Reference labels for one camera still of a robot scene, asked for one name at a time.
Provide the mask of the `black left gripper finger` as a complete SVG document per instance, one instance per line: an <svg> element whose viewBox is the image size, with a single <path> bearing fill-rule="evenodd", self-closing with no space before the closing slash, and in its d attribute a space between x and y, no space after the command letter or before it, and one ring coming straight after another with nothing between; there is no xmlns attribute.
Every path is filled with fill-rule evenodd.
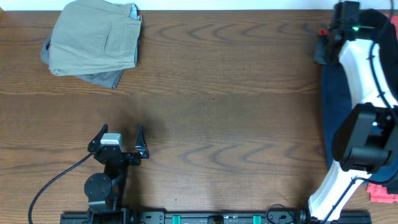
<svg viewBox="0 0 398 224"><path fill-rule="evenodd" d="M135 146L136 147L147 147L146 140L145 140L145 137L144 137L144 126L141 125L141 124L139 125L139 129L138 129L138 132L137 132L137 138L136 138Z"/></svg>
<svg viewBox="0 0 398 224"><path fill-rule="evenodd" d="M108 132L108 125L104 124L99 133L90 141L89 146L97 146L101 144L101 139Z"/></svg>

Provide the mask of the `navy blue shorts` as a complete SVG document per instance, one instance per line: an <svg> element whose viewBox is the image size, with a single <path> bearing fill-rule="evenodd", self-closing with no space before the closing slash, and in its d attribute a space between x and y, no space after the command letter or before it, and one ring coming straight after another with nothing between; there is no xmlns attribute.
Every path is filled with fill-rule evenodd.
<svg viewBox="0 0 398 224"><path fill-rule="evenodd" d="M351 95L346 74L341 65L322 66L320 75L320 108L322 117L323 145L325 148L328 169L333 162L332 144L333 137L345 119L351 113ZM382 182L388 180L397 172L397 149L394 160L388 166L382 166L376 174L369 179ZM389 185L390 194L397 193L397 176Z"/></svg>

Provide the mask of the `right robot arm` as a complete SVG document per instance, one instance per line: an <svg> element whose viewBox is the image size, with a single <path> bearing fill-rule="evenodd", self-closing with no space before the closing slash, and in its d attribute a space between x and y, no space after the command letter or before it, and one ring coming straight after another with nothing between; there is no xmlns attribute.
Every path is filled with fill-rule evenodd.
<svg viewBox="0 0 398 224"><path fill-rule="evenodd" d="M393 12L362 10L357 1L335 4L318 35L316 63L340 66L351 110L331 142L331 166L308 199L298 223L370 223L365 213L345 213L355 190L397 160L397 29Z"/></svg>

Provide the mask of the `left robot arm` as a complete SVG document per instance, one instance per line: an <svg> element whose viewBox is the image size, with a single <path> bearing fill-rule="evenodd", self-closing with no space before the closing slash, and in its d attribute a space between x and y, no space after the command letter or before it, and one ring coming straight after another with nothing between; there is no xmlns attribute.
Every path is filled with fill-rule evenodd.
<svg viewBox="0 0 398 224"><path fill-rule="evenodd" d="M128 168L139 166L149 158L144 127L139 126L135 152L125 152L122 136L109 133L105 124L88 145L88 152L104 165L104 171L91 175L85 182L88 197L88 223L139 223L131 208L120 206L127 181Z"/></svg>

